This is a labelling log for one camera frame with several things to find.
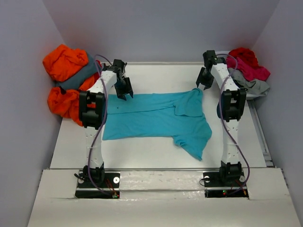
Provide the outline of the teal t shirt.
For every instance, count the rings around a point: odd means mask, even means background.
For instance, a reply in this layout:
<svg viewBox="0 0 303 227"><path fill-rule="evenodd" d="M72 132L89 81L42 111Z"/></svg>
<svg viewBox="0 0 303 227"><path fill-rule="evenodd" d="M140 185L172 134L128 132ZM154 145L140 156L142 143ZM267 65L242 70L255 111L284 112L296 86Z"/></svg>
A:
<svg viewBox="0 0 303 227"><path fill-rule="evenodd" d="M136 94L129 100L109 95L104 140L171 137L197 160L212 136L202 109L203 91Z"/></svg>

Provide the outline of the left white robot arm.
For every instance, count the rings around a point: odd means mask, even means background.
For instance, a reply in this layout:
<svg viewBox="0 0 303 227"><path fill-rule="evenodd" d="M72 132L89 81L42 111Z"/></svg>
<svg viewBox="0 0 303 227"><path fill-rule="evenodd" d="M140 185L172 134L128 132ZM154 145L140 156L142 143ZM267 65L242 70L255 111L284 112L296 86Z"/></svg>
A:
<svg viewBox="0 0 303 227"><path fill-rule="evenodd" d="M88 91L80 92L79 120L85 129L87 148L87 161L79 173L80 187L100 188L105 181L101 131L107 119L107 92L114 87L119 99L134 96L130 79L125 75L126 65L115 59L112 64L97 68L100 78Z"/></svg>

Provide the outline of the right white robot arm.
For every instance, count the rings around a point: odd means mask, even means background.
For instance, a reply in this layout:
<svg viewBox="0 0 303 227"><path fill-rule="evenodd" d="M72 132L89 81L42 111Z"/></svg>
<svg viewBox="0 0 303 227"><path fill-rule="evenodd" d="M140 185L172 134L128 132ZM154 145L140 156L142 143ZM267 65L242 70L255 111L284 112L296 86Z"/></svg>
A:
<svg viewBox="0 0 303 227"><path fill-rule="evenodd" d="M204 89L209 89L214 81L220 88L217 116L223 127L223 155L218 171L204 173L202 180L207 188L232 187L244 176L240 161L243 152L238 145L238 126L247 92L233 81L234 71L228 70L227 57L227 54L216 55L214 50L204 52L204 66L196 80L196 85L203 85Z"/></svg>

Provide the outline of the orange t shirt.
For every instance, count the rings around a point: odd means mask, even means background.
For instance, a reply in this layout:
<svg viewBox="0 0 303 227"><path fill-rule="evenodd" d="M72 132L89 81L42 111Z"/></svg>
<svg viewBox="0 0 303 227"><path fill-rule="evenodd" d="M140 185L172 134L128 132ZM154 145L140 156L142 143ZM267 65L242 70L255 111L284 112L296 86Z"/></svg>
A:
<svg viewBox="0 0 303 227"><path fill-rule="evenodd" d="M87 52L83 49L72 49L64 44L46 55L42 61L45 71L52 81L64 82L74 76L89 62ZM101 62L94 60L96 68L101 69ZM89 90L99 79L98 73L86 79L78 90L64 90L54 86L48 95L47 104L50 111L62 118L72 119L79 126L79 97L81 91Z"/></svg>

